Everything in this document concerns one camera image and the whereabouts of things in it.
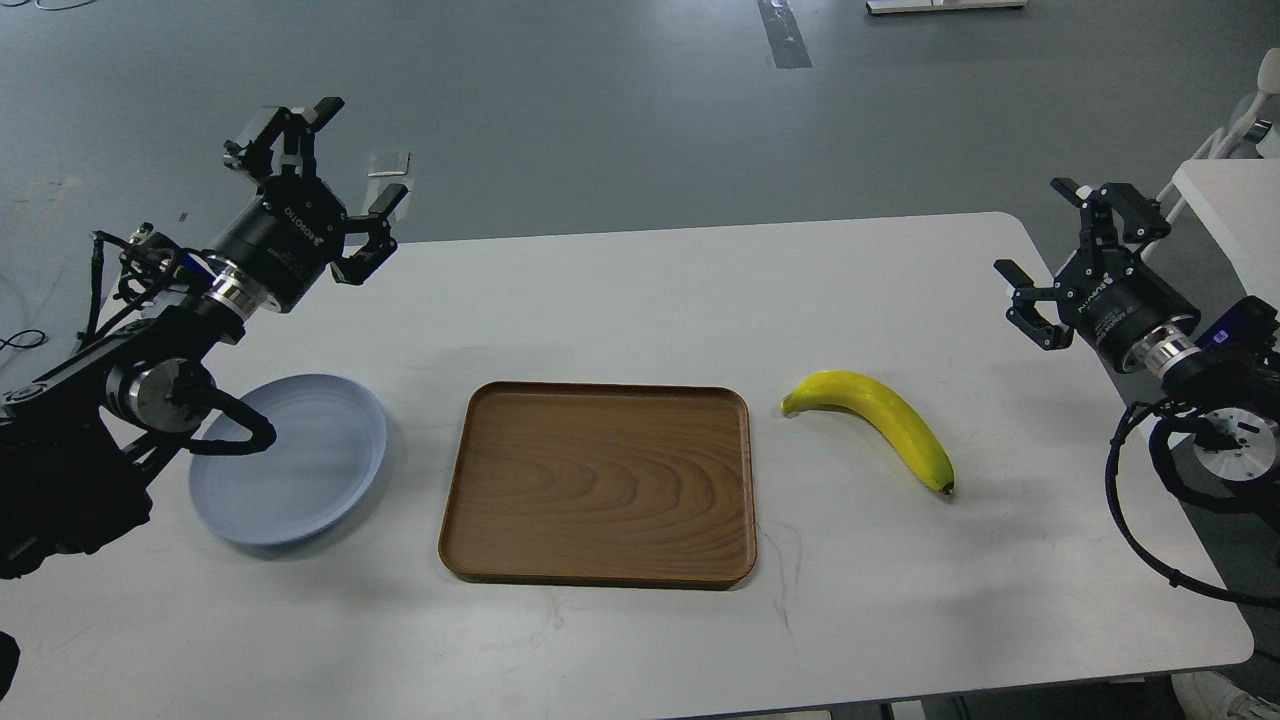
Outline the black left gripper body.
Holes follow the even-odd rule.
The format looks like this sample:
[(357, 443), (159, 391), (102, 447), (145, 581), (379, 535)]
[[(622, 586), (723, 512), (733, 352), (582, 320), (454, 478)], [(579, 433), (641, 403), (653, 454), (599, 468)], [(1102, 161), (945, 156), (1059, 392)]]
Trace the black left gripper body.
[(285, 314), (339, 258), (344, 219), (344, 204), (323, 179), (273, 176), (210, 251), (264, 288), (273, 311)]

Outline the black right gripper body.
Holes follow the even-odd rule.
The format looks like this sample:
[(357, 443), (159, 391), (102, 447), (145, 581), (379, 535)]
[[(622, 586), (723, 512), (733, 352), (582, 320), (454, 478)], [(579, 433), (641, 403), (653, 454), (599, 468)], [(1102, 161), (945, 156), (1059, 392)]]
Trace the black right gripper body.
[(1065, 324), (1120, 374), (1146, 364), (1134, 347), (1152, 331), (1171, 325), (1190, 333), (1201, 310), (1147, 266), (1133, 251), (1080, 250), (1065, 261)]

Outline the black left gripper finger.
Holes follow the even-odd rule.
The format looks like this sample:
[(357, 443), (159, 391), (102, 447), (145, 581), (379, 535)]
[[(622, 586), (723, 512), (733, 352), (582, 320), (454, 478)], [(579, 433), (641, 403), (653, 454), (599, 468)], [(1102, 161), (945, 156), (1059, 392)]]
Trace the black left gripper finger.
[(349, 256), (339, 255), (330, 263), (330, 273), (337, 283), (364, 284), (396, 252), (398, 243), (390, 233), (392, 217), (408, 195), (406, 184), (389, 183), (365, 214), (348, 217), (339, 224), (343, 237), (364, 233), (366, 242)]
[(316, 135), (346, 106), (323, 97), (311, 108), (265, 106), (242, 133), (223, 145), (223, 165), (265, 187), (273, 178), (317, 178)]

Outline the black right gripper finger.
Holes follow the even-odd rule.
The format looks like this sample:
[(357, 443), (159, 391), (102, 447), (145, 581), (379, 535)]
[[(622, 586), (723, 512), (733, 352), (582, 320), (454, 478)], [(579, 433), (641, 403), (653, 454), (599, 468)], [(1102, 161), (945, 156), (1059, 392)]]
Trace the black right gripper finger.
[(1055, 351), (1068, 348), (1075, 337), (1073, 322), (1050, 323), (1037, 305), (1042, 302), (1066, 302), (1076, 307), (1079, 288), (1056, 282), (1053, 287), (1037, 287), (1033, 279), (1012, 260), (997, 259), (993, 269), (1006, 281), (1010, 288), (1010, 307), (1006, 319), (1039, 348)]
[(1055, 177), (1050, 187), (1079, 211), (1080, 252), (1091, 263), (1102, 263), (1110, 251), (1140, 252), (1171, 232), (1160, 201), (1134, 184), (1108, 182), (1094, 188)]

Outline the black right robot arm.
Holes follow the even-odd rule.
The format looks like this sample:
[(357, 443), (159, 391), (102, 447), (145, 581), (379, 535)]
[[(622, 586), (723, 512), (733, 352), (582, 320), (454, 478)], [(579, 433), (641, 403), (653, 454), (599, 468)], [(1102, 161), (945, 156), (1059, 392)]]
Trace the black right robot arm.
[(1202, 314), (1142, 258), (1170, 232), (1158, 201), (1129, 183), (1098, 188), (1059, 177), (1051, 187), (1079, 214), (1079, 245), (1048, 287), (1012, 260), (995, 269), (1011, 288), (1007, 319), (1043, 350), (1084, 340), (1119, 374), (1146, 370), (1175, 411), (1158, 427), (1193, 437), (1202, 466), (1225, 486), (1215, 497), (1169, 470), (1158, 442), (1152, 462), (1187, 503), (1277, 523), (1277, 313), (1249, 296), (1208, 331)]

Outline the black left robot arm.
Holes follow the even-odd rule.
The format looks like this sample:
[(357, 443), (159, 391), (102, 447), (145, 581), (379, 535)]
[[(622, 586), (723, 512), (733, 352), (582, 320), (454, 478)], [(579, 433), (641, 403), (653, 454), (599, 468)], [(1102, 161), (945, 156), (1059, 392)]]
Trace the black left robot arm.
[(220, 389), (204, 357), (244, 336), (257, 310), (289, 313), (324, 272), (360, 286), (396, 251), (407, 196), (388, 184), (351, 214), (317, 172), (315, 140), (340, 97), (264, 108), (224, 165), (248, 178), (248, 205), (207, 249), (143, 223), (92, 236), (91, 309), (76, 351), (3, 396), (1, 573), (54, 555), (95, 553), (148, 521), (148, 488), (179, 454), (244, 456), (274, 425)]

